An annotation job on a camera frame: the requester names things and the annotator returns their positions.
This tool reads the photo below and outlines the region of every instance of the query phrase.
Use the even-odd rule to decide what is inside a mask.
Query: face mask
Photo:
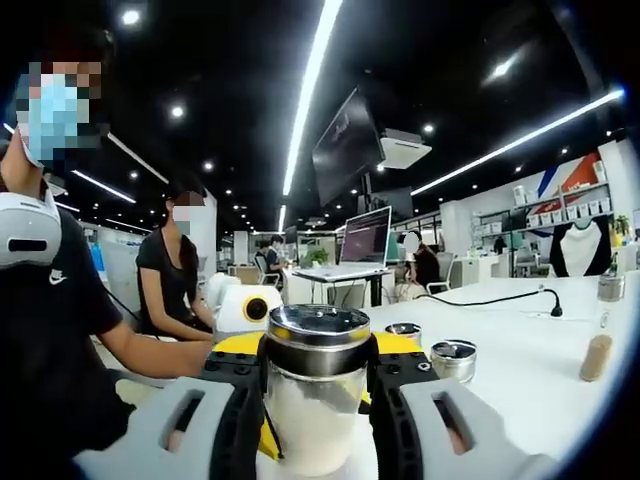
[[[26,97],[28,110],[18,110],[17,115],[24,151],[32,164],[53,168],[54,160],[65,160],[65,150],[93,146],[89,143],[95,142],[78,134],[79,125],[89,124],[88,88],[68,85],[65,74],[42,74],[39,98]]]

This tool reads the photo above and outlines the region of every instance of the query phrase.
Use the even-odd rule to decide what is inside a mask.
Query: black garment
[[[194,265],[197,265],[197,254],[194,255],[196,257],[194,259]],[[144,297],[144,289],[142,288],[141,268],[148,268],[160,272],[162,300],[167,315],[190,327],[203,328],[201,322],[194,318],[184,302],[185,293],[187,294],[189,303],[193,302],[196,298],[198,282],[197,271],[195,271],[193,275],[188,275],[184,269],[173,266],[160,230],[152,232],[144,239],[142,245],[140,245],[136,265],[138,265],[138,292],[140,294],[140,308],[142,313],[141,330],[143,333],[154,335],[164,334],[164,332],[156,328],[151,322],[149,309],[147,308],[147,302]]]
[[[596,253],[591,260],[591,264],[584,273],[584,276],[602,275],[609,269],[611,265],[611,239],[609,238],[609,223],[607,216],[596,217],[592,220],[598,225],[601,237]],[[551,241],[551,250],[549,251],[549,262],[553,266],[553,271],[558,277],[568,277],[567,266],[562,254],[562,246],[560,242],[573,224],[558,225],[553,229],[553,240]]]
[[[416,259],[416,282],[426,288],[428,283],[440,281],[440,264],[434,254],[420,247],[413,256]]]
[[[20,459],[16,478],[31,478],[25,472],[38,462],[57,467],[82,450],[108,447],[126,432],[132,409],[89,338],[113,329],[121,316],[82,228],[67,212],[60,217],[62,242],[51,267],[0,272],[0,402],[8,414],[0,456]],[[24,461],[26,452],[37,458]]]

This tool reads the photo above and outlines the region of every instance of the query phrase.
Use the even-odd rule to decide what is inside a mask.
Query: black ceiling
[[[433,147],[408,170],[372,172],[374,191],[424,185],[614,86],[604,76],[594,91],[562,18],[546,2],[345,0],[316,85],[292,193],[283,199],[291,130],[322,2],[109,5],[117,43],[109,82],[111,132],[167,178],[197,174],[218,199],[219,233],[246,229],[247,219],[257,230],[274,230],[282,203],[289,206],[287,225],[328,213],[328,227],[335,228],[354,214],[349,190],[358,185],[319,208],[311,151],[356,85],[380,130],[421,133]],[[128,27],[121,16],[132,8],[140,21]],[[496,65],[513,55],[507,75],[488,82]],[[169,113],[176,104],[185,111],[177,121]],[[514,180],[515,166],[523,166],[518,175],[528,175],[593,151],[606,130],[621,126],[611,110],[585,115],[417,195],[414,207],[432,211],[439,197],[463,198]],[[435,128],[431,135],[423,131],[427,123]],[[563,156],[564,147],[569,153]],[[203,171],[205,161],[213,163],[211,172]],[[133,170],[137,179],[129,176]],[[103,142],[85,171],[137,203],[72,176],[64,201],[81,209],[80,218],[101,222],[122,213],[118,220],[125,223],[158,223],[163,183],[113,142]],[[344,208],[337,210],[338,204]]]

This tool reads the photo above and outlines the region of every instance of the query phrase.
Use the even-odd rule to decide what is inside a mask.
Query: black cable
[[[143,322],[140,319],[140,317],[138,317],[135,313],[133,313],[131,310],[129,310],[129,308],[124,303],[122,303],[120,300],[118,300],[118,297],[116,297],[113,293],[111,293],[109,291],[109,289],[104,284],[102,284],[102,288],[104,288],[104,291],[107,292],[107,295],[109,295],[111,298],[113,298],[118,305],[120,305],[122,308],[124,308],[129,313],[129,315],[131,315],[138,322],[138,325],[142,325],[143,324]],[[160,337],[158,337],[157,335],[154,334],[153,336],[156,337],[158,340],[160,340]]]
[[[511,297],[501,297],[501,298],[496,298],[494,300],[487,300],[487,301],[484,301],[484,302],[455,303],[455,302],[450,302],[450,301],[445,300],[445,299],[440,298],[440,297],[436,297],[434,295],[430,295],[428,293],[423,293],[422,295],[418,295],[416,297],[416,299],[427,297],[427,298],[430,298],[432,300],[437,300],[438,302],[444,303],[446,305],[451,305],[451,306],[454,306],[454,307],[474,307],[474,306],[477,306],[477,305],[489,305],[491,303],[504,302],[504,301],[507,301],[507,300],[516,300],[518,298],[532,297],[533,295],[539,295],[541,293],[551,293],[551,294],[553,294],[553,296],[556,298],[556,304],[553,307],[553,309],[551,310],[551,316],[552,317],[561,317],[562,316],[562,307],[560,306],[560,297],[558,296],[558,294],[554,290],[552,290],[550,288],[542,288],[542,289],[537,290],[535,292],[522,293],[520,295],[513,295]]]

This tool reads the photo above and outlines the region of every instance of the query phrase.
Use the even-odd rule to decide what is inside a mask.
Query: white table
[[[489,293],[493,297],[528,290],[536,280],[493,282],[454,290],[444,296],[467,301],[482,296],[486,299]],[[565,311],[588,313],[579,304],[595,298],[597,277],[553,279],[547,283],[558,290]],[[446,338],[475,343],[476,376],[468,388],[502,415],[507,436],[515,445],[528,453],[546,453],[562,459],[594,425],[617,374],[625,369],[627,349],[637,337],[638,288],[640,274],[628,274],[625,299],[612,304],[612,356],[606,373],[593,383],[578,376],[596,330],[592,315],[573,320],[551,319],[530,315],[526,309],[508,308],[506,303],[504,307],[496,304],[493,310],[488,310],[452,307],[426,298],[366,312],[377,331],[397,321],[421,325],[422,346],[427,352],[432,344]],[[544,301],[542,297],[533,298],[545,303],[544,310],[553,306],[552,296]],[[540,310],[534,303],[527,308]]]

